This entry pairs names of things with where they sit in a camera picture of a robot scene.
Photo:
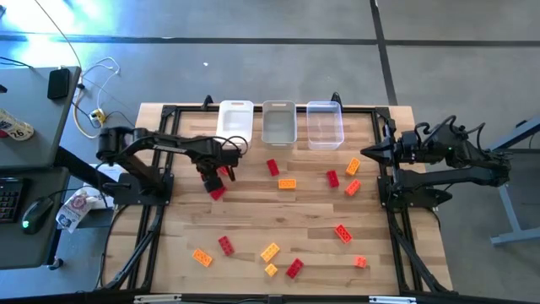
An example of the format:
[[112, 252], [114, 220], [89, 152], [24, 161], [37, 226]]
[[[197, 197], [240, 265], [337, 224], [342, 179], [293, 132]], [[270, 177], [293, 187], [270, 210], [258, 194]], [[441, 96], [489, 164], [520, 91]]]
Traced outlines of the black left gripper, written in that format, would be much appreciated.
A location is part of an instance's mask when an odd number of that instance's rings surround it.
[[193, 163], [201, 173], [203, 185], [208, 193], [221, 189], [224, 184], [216, 175], [220, 166], [227, 166], [229, 179], [236, 180], [234, 168], [238, 166], [241, 158], [241, 148], [225, 138], [219, 142], [216, 138], [200, 138], [197, 141], [197, 153]]

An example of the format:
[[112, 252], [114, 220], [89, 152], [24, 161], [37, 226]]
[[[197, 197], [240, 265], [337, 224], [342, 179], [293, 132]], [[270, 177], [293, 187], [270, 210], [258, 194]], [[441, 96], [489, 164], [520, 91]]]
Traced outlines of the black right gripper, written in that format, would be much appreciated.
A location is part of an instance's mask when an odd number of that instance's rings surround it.
[[[417, 161], [418, 148], [419, 136], [414, 131], [405, 131], [399, 138], [393, 134], [390, 137], [390, 144], [375, 144], [362, 149], [360, 153], [384, 166], [399, 163], [413, 164]], [[391, 149], [391, 157], [385, 153], [389, 149]]]

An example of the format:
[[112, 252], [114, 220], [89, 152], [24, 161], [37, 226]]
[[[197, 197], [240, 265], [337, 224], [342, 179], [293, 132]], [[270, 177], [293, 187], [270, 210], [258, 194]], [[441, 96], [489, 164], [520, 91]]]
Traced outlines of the yellow two-by-four block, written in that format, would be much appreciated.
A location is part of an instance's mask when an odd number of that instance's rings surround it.
[[260, 257], [265, 263], [268, 263], [280, 250], [280, 247], [275, 243], [268, 245], [260, 254]]

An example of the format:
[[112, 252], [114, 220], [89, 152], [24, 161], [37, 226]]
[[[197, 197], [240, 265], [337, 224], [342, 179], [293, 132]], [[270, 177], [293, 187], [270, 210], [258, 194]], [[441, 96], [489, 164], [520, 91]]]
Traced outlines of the white plastic bin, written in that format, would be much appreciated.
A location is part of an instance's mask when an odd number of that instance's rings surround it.
[[254, 105], [249, 100], [223, 100], [219, 104], [216, 135], [228, 138], [243, 152], [252, 137]]

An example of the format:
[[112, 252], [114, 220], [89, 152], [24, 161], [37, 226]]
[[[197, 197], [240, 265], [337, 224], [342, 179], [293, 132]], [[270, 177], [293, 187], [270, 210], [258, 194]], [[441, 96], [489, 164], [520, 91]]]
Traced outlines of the clear plastic bin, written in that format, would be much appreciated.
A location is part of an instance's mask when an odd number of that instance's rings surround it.
[[344, 141], [342, 107], [336, 101], [310, 101], [306, 106], [308, 147], [335, 150]]

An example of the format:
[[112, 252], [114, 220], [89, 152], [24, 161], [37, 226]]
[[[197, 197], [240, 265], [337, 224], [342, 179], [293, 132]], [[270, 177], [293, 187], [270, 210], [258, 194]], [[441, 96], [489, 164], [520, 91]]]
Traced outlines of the grey plastic bin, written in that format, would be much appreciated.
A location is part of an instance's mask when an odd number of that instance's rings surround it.
[[290, 100], [264, 101], [262, 142], [271, 149], [292, 149], [296, 140], [296, 104]]

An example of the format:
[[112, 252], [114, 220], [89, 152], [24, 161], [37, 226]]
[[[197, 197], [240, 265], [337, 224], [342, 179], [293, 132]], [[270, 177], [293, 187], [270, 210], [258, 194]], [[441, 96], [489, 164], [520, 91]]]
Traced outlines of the grey-blue table stand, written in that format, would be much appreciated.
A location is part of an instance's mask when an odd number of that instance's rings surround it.
[[[519, 122], [515, 128], [504, 137], [498, 139], [494, 144], [489, 146], [489, 149], [499, 152], [507, 152], [511, 154], [524, 155], [540, 155], [540, 149], [519, 148], [515, 149], [514, 145], [519, 144], [523, 140], [532, 139], [540, 132], [540, 114], [528, 120]], [[513, 204], [509, 192], [509, 184], [505, 183], [498, 187], [499, 196], [505, 208], [506, 216], [510, 223], [511, 232], [503, 233], [490, 238], [494, 246], [512, 242], [523, 242], [540, 239], [540, 226], [531, 229], [522, 229], [513, 208]]]

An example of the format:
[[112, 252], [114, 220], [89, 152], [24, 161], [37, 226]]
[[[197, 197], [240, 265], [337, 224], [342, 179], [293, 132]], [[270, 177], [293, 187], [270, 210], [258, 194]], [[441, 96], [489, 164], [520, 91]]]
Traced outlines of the white snack bag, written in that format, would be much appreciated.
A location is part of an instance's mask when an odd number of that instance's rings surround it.
[[58, 210], [56, 222], [63, 230], [73, 233], [86, 214], [100, 203], [101, 198], [99, 195], [92, 195], [81, 188]]

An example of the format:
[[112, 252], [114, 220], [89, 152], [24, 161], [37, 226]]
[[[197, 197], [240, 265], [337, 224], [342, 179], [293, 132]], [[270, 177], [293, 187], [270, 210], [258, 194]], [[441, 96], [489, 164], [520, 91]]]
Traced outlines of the black computer mouse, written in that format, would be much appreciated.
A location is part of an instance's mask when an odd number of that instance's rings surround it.
[[40, 197], [36, 199], [23, 214], [23, 233], [27, 235], [34, 235], [37, 233], [46, 223], [53, 204], [50, 197]]

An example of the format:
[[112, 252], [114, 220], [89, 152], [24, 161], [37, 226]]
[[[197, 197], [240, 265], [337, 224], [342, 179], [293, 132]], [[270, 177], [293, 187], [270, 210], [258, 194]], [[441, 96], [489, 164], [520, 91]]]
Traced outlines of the black phone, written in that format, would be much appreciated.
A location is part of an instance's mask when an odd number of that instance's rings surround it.
[[58, 100], [68, 96], [70, 71], [67, 68], [59, 68], [49, 73], [47, 98]]

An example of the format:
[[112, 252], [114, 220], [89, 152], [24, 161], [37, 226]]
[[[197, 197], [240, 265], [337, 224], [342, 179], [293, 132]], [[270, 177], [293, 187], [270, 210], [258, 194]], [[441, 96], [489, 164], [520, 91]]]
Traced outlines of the grey desk top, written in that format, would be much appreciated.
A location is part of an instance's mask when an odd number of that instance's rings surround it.
[[0, 139], [0, 170], [52, 166], [56, 158], [81, 68], [70, 67], [67, 96], [47, 97], [52, 68], [0, 69], [0, 84], [8, 89], [0, 94], [0, 109], [27, 122], [34, 135], [25, 141]]

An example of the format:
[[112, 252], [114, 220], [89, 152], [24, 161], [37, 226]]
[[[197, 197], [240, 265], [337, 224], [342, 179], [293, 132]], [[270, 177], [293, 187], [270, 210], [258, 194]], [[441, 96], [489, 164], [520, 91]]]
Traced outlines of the dark desk top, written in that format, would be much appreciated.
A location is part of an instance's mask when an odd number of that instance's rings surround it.
[[[56, 213], [66, 193], [69, 174], [57, 167], [33, 171], [5, 171], [0, 177], [24, 178], [26, 186], [22, 206], [14, 223], [0, 224], [0, 270], [25, 269], [46, 266], [59, 269], [64, 261], [57, 256], [61, 231], [57, 227]], [[34, 235], [22, 231], [25, 210], [40, 197], [50, 197], [53, 206], [44, 226]]]

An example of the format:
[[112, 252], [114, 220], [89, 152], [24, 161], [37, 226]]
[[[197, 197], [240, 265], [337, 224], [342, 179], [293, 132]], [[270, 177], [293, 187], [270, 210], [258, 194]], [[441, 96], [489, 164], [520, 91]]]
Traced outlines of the white labelled bottle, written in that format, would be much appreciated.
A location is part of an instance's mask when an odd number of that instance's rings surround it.
[[34, 135], [31, 125], [13, 117], [2, 108], [0, 108], [0, 130], [16, 141], [25, 141]]

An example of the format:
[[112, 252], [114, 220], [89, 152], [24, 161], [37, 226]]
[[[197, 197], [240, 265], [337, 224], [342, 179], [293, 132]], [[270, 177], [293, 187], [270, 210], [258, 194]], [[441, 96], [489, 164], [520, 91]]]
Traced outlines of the black keyboard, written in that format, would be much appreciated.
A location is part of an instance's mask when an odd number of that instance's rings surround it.
[[25, 186], [24, 178], [0, 177], [0, 224], [17, 221]]

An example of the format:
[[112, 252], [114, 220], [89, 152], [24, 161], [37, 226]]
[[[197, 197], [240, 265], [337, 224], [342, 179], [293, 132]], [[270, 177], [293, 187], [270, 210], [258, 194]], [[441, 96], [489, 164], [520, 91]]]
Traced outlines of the black metal table frame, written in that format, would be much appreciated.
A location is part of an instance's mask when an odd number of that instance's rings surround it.
[[[356, 178], [359, 191], [348, 196], [351, 182], [345, 173], [352, 158], [379, 141], [386, 116], [399, 130], [414, 125], [406, 106], [349, 106], [343, 113], [345, 139], [335, 150], [308, 147], [306, 114], [298, 118], [298, 139], [292, 149], [269, 149], [261, 139], [262, 116], [253, 121], [249, 151], [235, 169], [236, 180], [225, 181], [219, 200], [206, 192], [190, 159], [184, 155], [139, 153], [145, 163], [156, 163], [175, 177], [170, 203], [160, 212], [162, 221], [139, 264], [122, 283], [114, 278], [153, 224], [155, 209], [134, 205], [117, 219], [109, 240], [104, 283], [113, 291], [135, 296], [177, 294], [183, 301], [367, 301], [369, 296], [398, 296], [402, 291], [427, 291], [404, 250], [389, 231], [395, 219], [432, 275], [451, 287], [440, 230], [426, 209], [398, 214], [380, 203], [377, 182], [380, 166], [362, 158]], [[271, 176], [267, 161], [275, 159], [280, 171]], [[330, 188], [327, 172], [337, 173], [339, 187]], [[279, 189], [279, 179], [295, 179], [296, 189]], [[343, 243], [334, 229], [344, 225], [353, 239]], [[218, 239], [227, 236], [235, 252], [225, 256]], [[265, 263], [260, 254], [275, 242], [279, 252]], [[209, 267], [192, 254], [203, 250], [213, 258]], [[365, 269], [354, 258], [367, 258]], [[299, 258], [304, 267], [292, 280], [286, 274]], [[273, 263], [278, 272], [265, 272]]]

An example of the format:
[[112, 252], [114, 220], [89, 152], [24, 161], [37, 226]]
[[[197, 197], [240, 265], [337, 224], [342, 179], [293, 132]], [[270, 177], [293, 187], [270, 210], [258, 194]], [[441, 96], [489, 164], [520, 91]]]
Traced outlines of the silver metal bracket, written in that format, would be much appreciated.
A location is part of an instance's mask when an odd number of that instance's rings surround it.
[[417, 304], [415, 297], [369, 296], [369, 304]]
[[175, 304], [181, 302], [181, 295], [159, 294], [139, 295], [133, 298], [133, 304]]

